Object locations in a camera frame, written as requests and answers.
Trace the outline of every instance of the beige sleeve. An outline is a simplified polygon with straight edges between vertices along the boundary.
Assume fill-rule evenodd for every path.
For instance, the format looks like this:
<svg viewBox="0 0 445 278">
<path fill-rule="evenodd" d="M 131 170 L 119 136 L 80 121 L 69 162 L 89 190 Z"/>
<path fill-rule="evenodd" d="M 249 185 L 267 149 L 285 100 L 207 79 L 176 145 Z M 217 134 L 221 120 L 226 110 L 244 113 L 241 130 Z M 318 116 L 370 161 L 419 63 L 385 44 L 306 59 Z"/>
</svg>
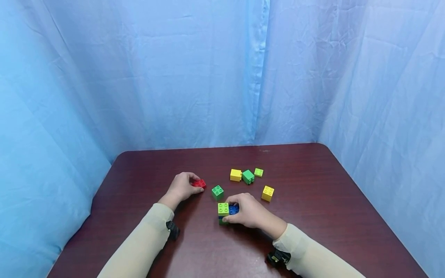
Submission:
<svg viewBox="0 0 445 278">
<path fill-rule="evenodd" d="M 291 254 L 287 269 L 304 278 L 364 278 L 355 268 L 292 224 L 287 225 L 286 231 L 273 245 Z"/>
<path fill-rule="evenodd" d="M 145 278 L 170 235 L 166 222 L 172 220 L 173 216 L 173 211 L 166 205 L 154 204 L 114 252 L 98 277 Z"/>
</svg>

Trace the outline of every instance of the right hand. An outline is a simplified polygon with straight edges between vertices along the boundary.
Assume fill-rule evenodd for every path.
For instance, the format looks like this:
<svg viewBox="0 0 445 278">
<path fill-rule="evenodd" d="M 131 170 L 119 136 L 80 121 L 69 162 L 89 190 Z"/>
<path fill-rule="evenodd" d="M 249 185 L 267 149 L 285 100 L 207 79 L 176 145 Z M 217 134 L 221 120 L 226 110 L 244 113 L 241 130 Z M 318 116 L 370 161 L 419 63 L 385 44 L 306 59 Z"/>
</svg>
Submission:
<svg viewBox="0 0 445 278">
<path fill-rule="evenodd" d="M 226 200 L 229 204 L 239 204 L 239 212 L 226 216 L 223 222 L 242 224 L 248 228 L 259 228 L 274 240 L 286 230 L 287 223 L 273 215 L 249 193 L 233 195 Z"/>
</svg>

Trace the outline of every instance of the duplo block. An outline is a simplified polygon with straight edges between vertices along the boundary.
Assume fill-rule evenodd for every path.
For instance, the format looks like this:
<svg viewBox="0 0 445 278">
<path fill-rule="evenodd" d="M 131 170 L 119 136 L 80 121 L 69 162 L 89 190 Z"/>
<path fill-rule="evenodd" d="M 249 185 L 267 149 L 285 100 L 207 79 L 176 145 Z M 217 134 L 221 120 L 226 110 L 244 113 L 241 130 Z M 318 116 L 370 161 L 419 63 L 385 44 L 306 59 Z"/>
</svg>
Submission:
<svg viewBox="0 0 445 278">
<path fill-rule="evenodd" d="M 206 188 L 207 186 L 206 186 L 206 183 L 204 182 L 204 180 L 203 179 L 200 179 L 199 181 L 195 181 L 195 182 L 193 182 L 192 183 L 192 186 L 195 186 L 195 187 L 202 187 L 202 188 Z"/>
<path fill-rule="evenodd" d="M 263 194 L 261 194 L 261 199 L 270 202 L 272 199 L 272 195 L 274 194 L 275 189 L 265 186 L 263 189 Z"/>
<path fill-rule="evenodd" d="M 229 203 L 218 203 L 218 216 L 229 215 Z"/>
<path fill-rule="evenodd" d="M 239 212 L 239 205 L 230 205 L 229 206 L 229 215 L 234 215 Z"/>
<path fill-rule="evenodd" d="M 232 169 L 230 171 L 230 180 L 231 181 L 240 181 L 241 180 L 241 170 Z"/>
<path fill-rule="evenodd" d="M 212 196 L 215 198 L 215 200 L 219 201 L 224 196 L 224 190 L 217 185 L 212 189 Z"/>
<path fill-rule="evenodd" d="M 264 172 L 263 169 L 255 168 L 255 172 L 253 174 L 257 177 L 263 177 L 263 172 Z"/>
<path fill-rule="evenodd" d="M 248 185 L 253 183 L 255 181 L 255 176 L 252 174 L 250 170 L 246 170 L 243 172 L 243 181 L 247 183 Z"/>
</svg>

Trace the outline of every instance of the dark green lego brick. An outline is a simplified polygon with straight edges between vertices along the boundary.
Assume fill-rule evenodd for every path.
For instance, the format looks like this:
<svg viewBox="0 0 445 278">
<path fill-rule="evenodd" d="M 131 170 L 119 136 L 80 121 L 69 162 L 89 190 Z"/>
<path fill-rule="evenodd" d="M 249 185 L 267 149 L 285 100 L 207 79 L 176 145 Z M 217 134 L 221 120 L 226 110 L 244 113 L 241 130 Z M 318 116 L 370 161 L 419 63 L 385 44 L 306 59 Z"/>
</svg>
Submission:
<svg viewBox="0 0 445 278">
<path fill-rule="evenodd" d="M 241 178 L 248 185 L 255 181 L 255 176 L 252 174 L 252 172 L 250 170 L 244 171 Z"/>
<path fill-rule="evenodd" d="M 217 185 L 212 189 L 212 196 L 215 200 L 219 201 L 224 197 L 224 190 Z"/>
</svg>

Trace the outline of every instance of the blue curtain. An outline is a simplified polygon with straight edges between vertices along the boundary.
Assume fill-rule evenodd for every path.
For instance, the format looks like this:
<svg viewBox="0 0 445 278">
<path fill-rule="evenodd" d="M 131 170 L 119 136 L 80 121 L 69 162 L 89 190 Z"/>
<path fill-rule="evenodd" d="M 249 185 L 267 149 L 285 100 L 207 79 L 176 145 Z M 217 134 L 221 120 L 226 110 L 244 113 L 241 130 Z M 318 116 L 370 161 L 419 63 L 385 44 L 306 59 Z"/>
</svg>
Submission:
<svg viewBox="0 0 445 278">
<path fill-rule="evenodd" d="M 10 0 L 0 273 L 44 277 L 134 149 L 321 142 L 444 277 L 445 3 Z"/>
</svg>

